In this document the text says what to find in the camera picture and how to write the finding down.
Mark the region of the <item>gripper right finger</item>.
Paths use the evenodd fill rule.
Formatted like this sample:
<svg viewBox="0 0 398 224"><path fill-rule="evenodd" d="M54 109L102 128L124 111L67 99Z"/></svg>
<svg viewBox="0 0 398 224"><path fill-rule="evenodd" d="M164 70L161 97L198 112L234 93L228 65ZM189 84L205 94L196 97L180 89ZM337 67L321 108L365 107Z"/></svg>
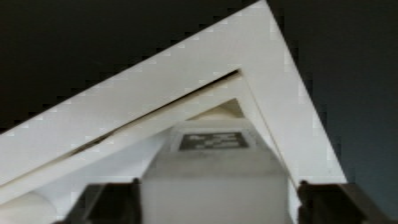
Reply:
<svg viewBox="0 0 398 224"><path fill-rule="evenodd" d="M298 224L390 224L362 189L351 183L299 182Z"/></svg>

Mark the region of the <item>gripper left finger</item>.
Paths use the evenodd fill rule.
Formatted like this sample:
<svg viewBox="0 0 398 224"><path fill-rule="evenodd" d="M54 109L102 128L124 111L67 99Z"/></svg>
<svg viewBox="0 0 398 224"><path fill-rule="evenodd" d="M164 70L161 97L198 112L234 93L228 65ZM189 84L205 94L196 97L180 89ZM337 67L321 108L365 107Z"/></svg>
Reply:
<svg viewBox="0 0 398 224"><path fill-rule="evenodd" d="M141 224L140 180L90 184L65 218L52 224Z"/></svg>

